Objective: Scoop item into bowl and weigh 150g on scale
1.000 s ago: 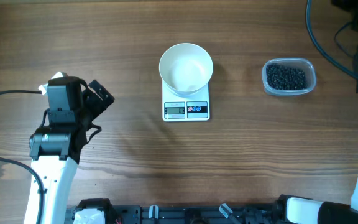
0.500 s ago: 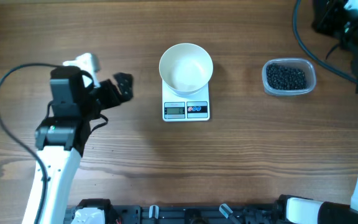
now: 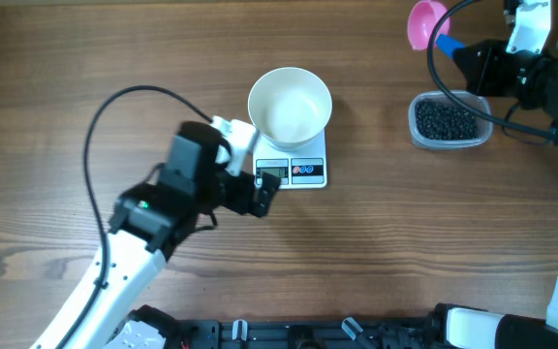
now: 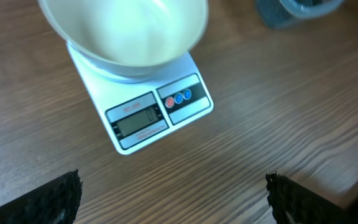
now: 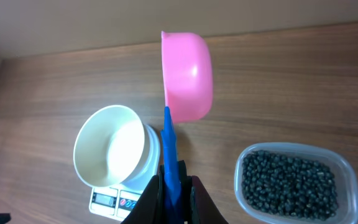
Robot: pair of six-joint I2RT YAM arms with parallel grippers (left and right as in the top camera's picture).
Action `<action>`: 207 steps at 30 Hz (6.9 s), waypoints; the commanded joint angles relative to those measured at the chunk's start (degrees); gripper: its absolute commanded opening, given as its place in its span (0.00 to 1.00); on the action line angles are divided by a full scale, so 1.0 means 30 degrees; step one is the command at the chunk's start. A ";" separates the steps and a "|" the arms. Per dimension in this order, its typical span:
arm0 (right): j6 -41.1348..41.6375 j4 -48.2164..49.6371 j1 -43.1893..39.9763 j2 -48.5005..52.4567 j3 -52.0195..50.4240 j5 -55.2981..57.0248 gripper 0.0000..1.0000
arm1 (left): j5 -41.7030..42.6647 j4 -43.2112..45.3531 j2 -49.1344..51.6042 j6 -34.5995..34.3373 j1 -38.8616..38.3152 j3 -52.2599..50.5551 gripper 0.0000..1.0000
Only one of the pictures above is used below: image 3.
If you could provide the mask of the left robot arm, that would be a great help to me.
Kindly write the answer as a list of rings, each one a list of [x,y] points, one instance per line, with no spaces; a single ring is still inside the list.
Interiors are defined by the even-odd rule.
[[[266,174],[257,185],[242,169],[259,137],[238,120],[183,123],[156,182],[143,180],[117,198],[92,264],[35,347],[104,347],[176,247],[200,230],[200,216],[220,206],[266,216],[279,179]]]

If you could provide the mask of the pink scoop blue handle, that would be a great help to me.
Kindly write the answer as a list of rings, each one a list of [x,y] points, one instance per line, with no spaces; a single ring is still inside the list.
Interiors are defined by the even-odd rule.
[[[420,0],[416,3],[407,22],[407,37],[412,50],[427,50],[433,29],[447,10],[440,1]],[[465,48],[464,44],[450,36],[449,18],[439,29],[434,48],[449,58],[457,49]]]

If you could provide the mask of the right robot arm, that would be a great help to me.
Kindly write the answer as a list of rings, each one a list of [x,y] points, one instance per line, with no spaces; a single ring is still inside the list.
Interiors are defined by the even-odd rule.
[[[551,29],[551,5],[547,1],[507,1],[504,9],[513,18],[506,41],[486,40],[458,46],[441,34],[447,19],[468,7],[462,1],[447,10],[429,37],[426,53],[431,78],[456,106],[504,129],[542,138],[558,145],[558,57],[545,44]],[[513,123],[478,111],[455,96],[440,80],[433,48],[452,58],[462,72],[469,92],[478,96],[513,97],[525,110],[541,109],[551,117],[549,130]],[[442,341],[456,348],[558,348],[558,274],[543,320],[498,314],[464,306],[443,305]]]

